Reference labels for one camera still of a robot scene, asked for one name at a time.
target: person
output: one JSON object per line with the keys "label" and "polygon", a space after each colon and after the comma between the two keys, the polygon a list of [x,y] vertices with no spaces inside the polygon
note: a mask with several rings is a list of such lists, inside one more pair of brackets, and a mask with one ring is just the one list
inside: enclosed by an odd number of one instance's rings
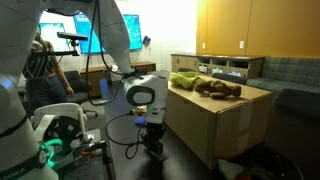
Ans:
{"label": "person", "polygon": [[66,103],[67,95],[70,97],[74,95],[56,57],[49,56],[46,52],[54,52],[54,48],[50,42],[41,38],[41,29],[38,26],[31,52],[23,69],[26,78],[26,97],[32,113],[46,105]]}

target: brown stuffed toy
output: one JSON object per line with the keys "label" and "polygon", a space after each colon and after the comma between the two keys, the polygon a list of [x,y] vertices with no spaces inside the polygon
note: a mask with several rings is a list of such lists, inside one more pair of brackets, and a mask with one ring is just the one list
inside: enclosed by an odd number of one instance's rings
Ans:
{"label": "brown stuffed toy", "polygon": [[226,96],[231,95],[234,97],[239,97],[241,95],[241,86],[226,85],[219,80],[198,80],[195,83],[194,89],[200,93],[208,93],[212,98],[225,98]]}

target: black cable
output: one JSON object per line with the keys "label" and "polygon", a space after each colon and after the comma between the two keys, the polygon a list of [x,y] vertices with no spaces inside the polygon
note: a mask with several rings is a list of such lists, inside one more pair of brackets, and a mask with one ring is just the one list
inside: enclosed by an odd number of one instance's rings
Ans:
{"label": "black cable", "polygon": [[[119,119],[119,118],[121,118],[121,117],[128,116],[128,115],[133,115],[132,111],[130,111],[129,113],[122,114],[122,115],[120,115],[120,116],[117,116],[117,117],[111,119],[111,120],[107,123],[107,125],[106,125],[106,127],[105,127],[105,133],[106,133],[108,139],[109,139],[111,142],[113,142],[113,143],[115,143],[115,144],[118,144],[118,145],[121,145],[121,146],[128,146],[128,147],[126,148],[126,153],[125,153],[126,158],[127,158],[127,159],[133,159],[133,158],[135,157],[135,155],[137,154],[137,152],[138,152],[139,145],[140,145],[140,144],[143,144],[143,141],[139,141],[140,131],[141,131],[143,125],[141,125],[141,126],[139,127],[139,130],[138,130],[138,133],[137,133],[137,140],[136,140],[136,142],[132,142],[132,143],[122,143],[122,142],[116,141],[116,140],[114,140],[114,139],[112,139],[112,138],[110,137],[109,132],[108,132],[108,126],[109,126],[109,124],[110,124],[111,122],[113,122],[114,120]],[[134,146],[134,145],[136,145],[135,152],[134,152],[134,154],[133,154],[131,157],[129,157],[129,155],[128,155],[128,150],[129,150],[132,146]]]}

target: wooden table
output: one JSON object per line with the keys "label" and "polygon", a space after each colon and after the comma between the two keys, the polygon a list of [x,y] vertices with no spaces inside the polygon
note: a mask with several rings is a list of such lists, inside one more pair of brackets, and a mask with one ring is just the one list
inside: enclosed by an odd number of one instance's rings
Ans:
{"label": "wooden table", "polygon": [[[135,62],[132,63],[133,67],[144,67],[147,72],[156,71],[156,64],[150,61]],[[92,84],[92,90],[90,91],[90,97],[100,97],[100,79],[106,78],[105,73],[103,72],[105,66],[101,67],[92,67],[88,69],[88,81]],[[86,69],[80,71],[82,79],[86,79]]]}
{"label": "wooden table", "polygon": [[218,159],[229,160],[264,141],[271,92],[241,86],[239,98],[211,99],[168,83],[165,123],[208,168],[217,167]]}

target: wall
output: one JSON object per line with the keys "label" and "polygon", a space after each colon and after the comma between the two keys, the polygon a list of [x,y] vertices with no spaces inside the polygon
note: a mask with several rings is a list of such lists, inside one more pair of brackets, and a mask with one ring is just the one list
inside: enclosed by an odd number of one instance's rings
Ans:
{"label": "wall", "polygon": [[[196,49],[196,0],[118,0],[123,14],[139,14],[142,38],[151,38],[149,47],[131,52],[131,61],[151,61],[157,70],[171,70],[171,54],[195,52]],[[44,13],[40,22],[63,22],[65,31],[76,33],[72,17]],[[85,68],[86,55],[65,56],[63,70]],[[108,63],[113,60],[105,55]],[[101,57],[91,57],[89,67],[103,66]]]}
{"label": "wall", "polygon": [[199,0],[196,51],[318,58],[319,7],[314,0]]}

